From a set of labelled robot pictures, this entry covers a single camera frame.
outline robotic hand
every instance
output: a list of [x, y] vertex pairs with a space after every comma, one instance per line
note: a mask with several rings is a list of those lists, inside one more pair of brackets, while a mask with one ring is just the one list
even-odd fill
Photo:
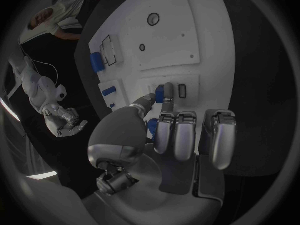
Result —
[[8, 61], [16, 77], [22, 81], [30, 104], [39, 114], [44, 115], [45, 123], [54, 136], [69, 137], [84, 129], [88, 122], [84, 120], [76, 126], [79, 115], [74, 108], [65, 110], [58, 104], [67, 96], [64, 86], [59, 85], [56, 88], [50, 78], [38, 74], [32, 61], [27, 56], [24, 57], [20, 47]]
[[[194, 111], [175, 112], [173, 93], [172, 83], [166, 83], [155, 132], [154, 150], [163, 155], [172, 147], [177, 162], [184, 163], [195, 152], [197, 115]], [[156, 95], [148, 94], [130, 106], [111, 113], [95, 128], [87, 152], [90, 163], [105, 171], [97, 179], [97, 186], [103, 194], [111, 196], [138, 182], [125, 167], [134, 165], [144, 151], [147, 126], [143, 118], [155, 102]], [[207, 146], [211, 149], [208, 154], [215, 168], [227, 168], [235, 148], [234, 113], [227, 110], [208, 110], [203, 130], [199, 147]]]

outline blue knob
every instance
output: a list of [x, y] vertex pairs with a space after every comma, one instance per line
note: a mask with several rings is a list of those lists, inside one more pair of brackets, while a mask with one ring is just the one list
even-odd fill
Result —
[[116, 91], [117, 91], [116, 87], [115, 87], [115, 86], [112, 86], [112, 87], [110, 87], [110, 88], [104, 90], [104, 91], [102, 92], [102, 94], [103, 94], [104, 96], [107, 96], [107, 95], [112, 94], [112, 93], [114, 93], [114, 92], [116, 92]]

